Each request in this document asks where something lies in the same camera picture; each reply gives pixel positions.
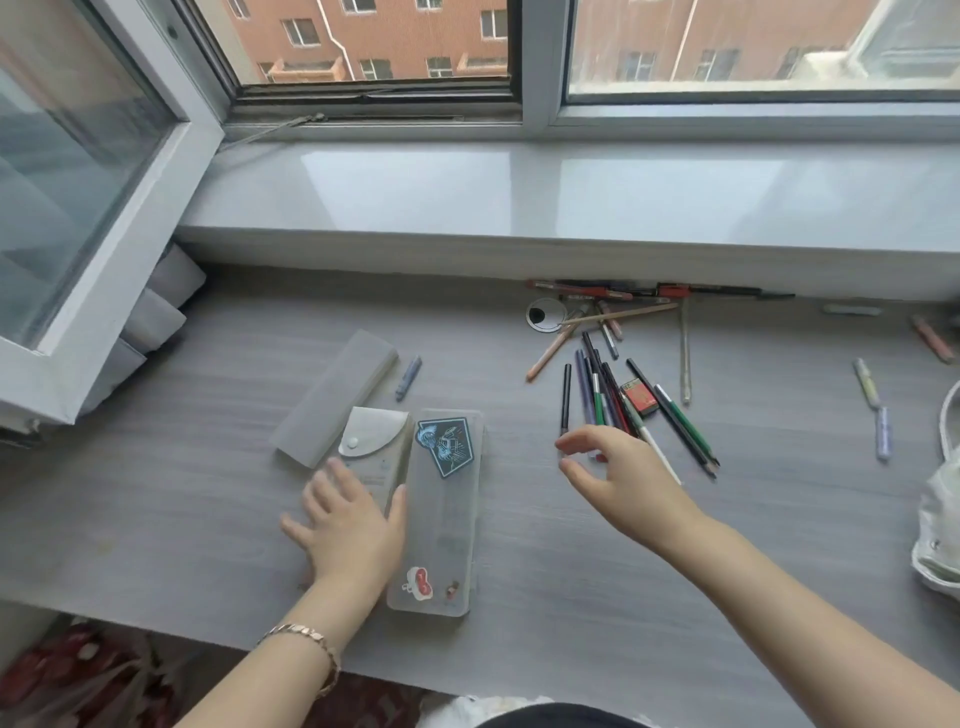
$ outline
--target gold bracelet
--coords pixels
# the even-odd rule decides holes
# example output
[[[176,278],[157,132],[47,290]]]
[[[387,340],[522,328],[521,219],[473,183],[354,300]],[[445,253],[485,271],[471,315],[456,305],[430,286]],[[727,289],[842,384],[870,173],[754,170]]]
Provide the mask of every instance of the gold bracelet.
[[[309,637],[315,643],[317,643],[320,648],[326,653],[326,656],[330,658],[330,664],[332,665],[331,671],[333,672],[332,679],[328,679],[326,685],[320,688],[320,692],[317,693],[317,698],[324,697],[333,690],[333,687],[337,684],[337,680],[340,679],[340,660],[337,659],[337,655],[326,643],[326,637],[324,637],[320,632],[310,629],[309,627],[304,627],[302,624],[279,624],[270,630],[267,634],[260,638],[260,641],[257,644],[262,643],[268,637],[273,635],[303,635],[304,637]]]

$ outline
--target open window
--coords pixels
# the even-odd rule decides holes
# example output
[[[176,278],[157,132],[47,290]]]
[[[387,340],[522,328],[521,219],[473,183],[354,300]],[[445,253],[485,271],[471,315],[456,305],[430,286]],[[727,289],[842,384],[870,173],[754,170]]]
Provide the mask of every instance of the open window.
[[[223,137],[166,32],[133,0],[0,10],[0,423],[74,421]]]

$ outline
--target red eraser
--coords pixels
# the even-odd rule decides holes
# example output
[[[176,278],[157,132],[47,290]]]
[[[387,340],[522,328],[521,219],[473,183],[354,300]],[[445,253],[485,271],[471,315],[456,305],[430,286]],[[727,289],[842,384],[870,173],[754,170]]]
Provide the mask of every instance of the red eraser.
[[[620,389],[623,391],[623,394],[627,396],[627,399],[633,403],[634,407],[636,407],[636,411],[643,417],[657,411],[657,400],[639,379],[628,381]]]

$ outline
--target forearm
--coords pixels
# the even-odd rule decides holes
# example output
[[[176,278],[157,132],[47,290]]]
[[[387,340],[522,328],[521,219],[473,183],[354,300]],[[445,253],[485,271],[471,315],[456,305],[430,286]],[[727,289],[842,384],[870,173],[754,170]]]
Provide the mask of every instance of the forearm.
[[[821,728],[942,726],[960,694],[713,520],[663,554],[720,609]]]
[[[338,657],[379,596],[375,584],[319,582],[280,623],[314,629]],[[300,728],[329,675],[324,650],[302,635],[264,640],[180,722],[179,728]]]

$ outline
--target pencil case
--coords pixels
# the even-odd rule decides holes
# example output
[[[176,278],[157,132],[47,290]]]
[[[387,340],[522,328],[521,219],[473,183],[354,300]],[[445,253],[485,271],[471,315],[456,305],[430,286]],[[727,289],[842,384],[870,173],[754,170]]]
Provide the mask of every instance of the pencil case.
[[[415,413],[407,468],[407,540],[387,606],[462,617],[469,611],[483,451],[480,412]]]

